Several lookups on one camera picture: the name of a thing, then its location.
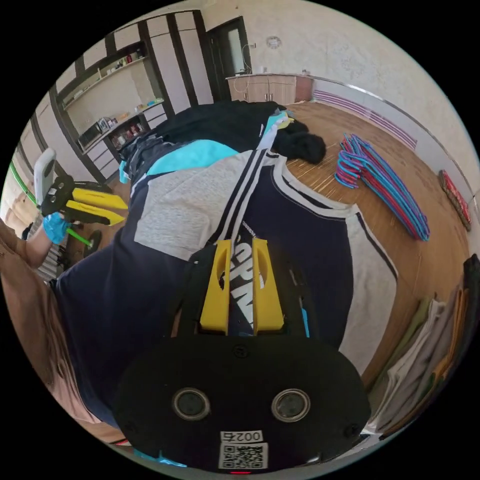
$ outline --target label sticker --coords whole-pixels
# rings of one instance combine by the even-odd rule
[[[268,443],[226,443],[220,444],[218,468],[223,470],[259,470],[269,465]]]
[[[221,431],[220,441],[228,444],[254,444],[263,442],[264,436],[261,430]]]

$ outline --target cable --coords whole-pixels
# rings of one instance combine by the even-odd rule
[[[244,48],[245,48],[245,47],[250,47],[250,45],[247,43],[246,45],[244,45],[244,46],[241,48],[241,59],[243,60],[243,66],[245,67],[245,70],[244,70],[244,71],[247,72],[246,75],[247,75],[248,77],[247,77],[247,81],[246,81],[245,90],[242,90],[242,91],[237,90],[237,87],[235,86],[237,80],[239,79],[239,77],[241,77],[241,75],[235,77],[235,80],[233,81],[233,89],[234,89],[238,94],[244,94],[244,93],[247,92],[247,90],[248,90],[248,88],[249,88],[249,85],[250,85],[250,75],[251,75],[252,72],[253,72],[253,71],[252,71],[252,66],[251,66],[251,65],[248,66],[248,65],[247,65],[247,62],[245,61],[245,56],[244,56]]]

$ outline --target shelf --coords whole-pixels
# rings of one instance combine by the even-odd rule
[[[102,133],[95,140],[91,141],[85,148],[80,147],[82,153],[84,154],[88,153],[93,147],[95,147],[95,145],[101,142],[105,137],[108,137],[110,134],[114,133],[116,130],[119,130],[123,125],[128,123],[130,120],[134,119],[135,117],[139,117],[140,115],[143,115],[147,110],[152,109],[153,107],[156,107],[157,105],[160,105],[163,102],[164,102],[164,99],[159,98],[153,105],[149,105],[146,108],[142,109],[141,111],[137,113],[133,113],[129,115],[127,118],[124,118],[123,120],[115,124],[109,131]]]
[[[90,85],[88,88],[86,88],[82,93],[80,93],[80,95],[78,95],[76,98],[73,98],[71,101],[69,101],[67,103],[67,105],[65,105],[63,107],[64,110],[68,110],[70,108],[71,105],[73,105],[79,98],[83,97],[89,90],[91,89],[94,89],[98,84],[102,83],[104,80],[106,79],[109,79],[110,77],[112,77],[113,75],[115,75],[116,73],[120,72],[121,70],[123,69],[127,69],[129,67],[131,67],[132,65],[134,64],[137,64],[139,62],[143,62],[147,57],[146,56],[143,56],[142,58],[137,58],[136,60],[133,60],[131,61],[130,63],[127,63],[126,65],[124,66],[121,66],[120,68],[117,68],[116,70],[114,70],[113,72],[109,73],[108,75],[105,75],[103,77],[101,77],[99,80],[97,80],[95,83],[93,83],[92,85]]]

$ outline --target door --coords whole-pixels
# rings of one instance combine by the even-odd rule
[[[240,100],[241,102],[249,100],[248,97],[248,84],[247,80],[249,77],[247,76],[237,76],[235,78],[231,78],[228,81],[228,85],[230,87],[230,96],[232,100]]]
[[[228,77],[251,73],[250,50],[243,17],[235,18],[207,32],[215,69],[214,101],[230,100]]]
[[[269,100],[279,105],[295,103],[295,77],[274,75],[269,78]]]
[[[246,84],[249,102],[266,102],[270,99],[269,78],[267,75],[248,76]]]

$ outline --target kitchen counter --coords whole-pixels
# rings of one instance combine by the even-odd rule
[[[97,137],[93,142],[91,142],[86,148],[83,148],[82,149],[82,153],[83,154],[87,154],[91,149],[93,149],[95,147],[95,145],[97,145],[99,142],[101,142],[105,137],[107,137],[108,135],[112,134],[113,132],[115,132],[115,130],[119,129],[122,125],[126,124],[127,122],[129,122],[131,119],[135,118],[135,117],[138,117],[139,115],[143,114],[144,112],[146,112],[147,110],[150,110],[152,109],[153,107],[156,107],[157,105],[159,104],[162,104],[164,101],[161,100],[161,101],[158,101],[156,103],[154,103],[153,105],[149,105],[147,106],[146,108],[140,110],[138,113],[133,113],[131,115],[129,115],[127,118],[124,118],[123,120],[119,121],[117,124],[115,124],[109,131],[106,131],[105,133],[103,133],[102,135],[100,135],[99,137]]]
[[[231,79],[241,79],[243,77],[305,77],[307,79],[311,79],[312,77],[310,75],[303,75],[302,73],[272,73],[266,72],[266,73],[245,73],[242,75],[235,75],[235,76],[228,76],[225,80],[231,80]]]

